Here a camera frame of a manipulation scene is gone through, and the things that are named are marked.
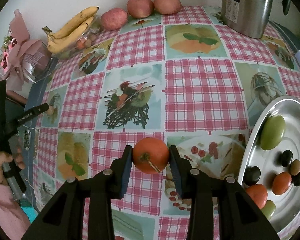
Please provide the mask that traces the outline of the pink sleeved left forearm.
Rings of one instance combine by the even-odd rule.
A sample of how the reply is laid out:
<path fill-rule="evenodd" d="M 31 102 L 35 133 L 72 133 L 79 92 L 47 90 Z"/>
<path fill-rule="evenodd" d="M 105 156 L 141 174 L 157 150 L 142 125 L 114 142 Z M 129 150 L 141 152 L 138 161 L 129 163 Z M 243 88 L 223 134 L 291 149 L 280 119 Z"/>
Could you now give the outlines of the pink sleeved left forearm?
<path fill-rule="evenodd" d="M 26 213 L 13 199 L 9 186 L 0 184 L 0 226 L 10 239 L 21 239 L 31 225 Z"/>

